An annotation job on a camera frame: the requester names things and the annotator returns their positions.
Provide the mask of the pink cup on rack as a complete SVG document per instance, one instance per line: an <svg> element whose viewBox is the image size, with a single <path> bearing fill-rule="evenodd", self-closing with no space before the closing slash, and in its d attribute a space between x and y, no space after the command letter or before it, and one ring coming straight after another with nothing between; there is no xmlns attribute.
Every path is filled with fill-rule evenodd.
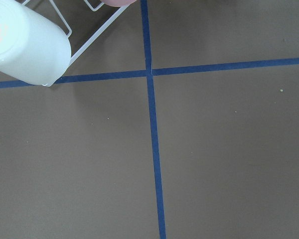
<svg viewBox="0 0 299 239"><path fill-rule="evenodd" d="M137 0L101 0L106 5L112 6L112 7L122 7L126 5L130 5Z"/></svg>

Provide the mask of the white cup on rack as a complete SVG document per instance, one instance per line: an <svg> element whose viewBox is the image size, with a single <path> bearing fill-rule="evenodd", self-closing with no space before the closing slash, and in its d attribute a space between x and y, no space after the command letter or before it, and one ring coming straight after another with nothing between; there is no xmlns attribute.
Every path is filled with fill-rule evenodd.
<svg viewBox="0 0 299 239"><path fill-rule="evenodd" d="M69 39L58 25L14 0L0 0L0 72L50 87L70 59Z"/></svg>

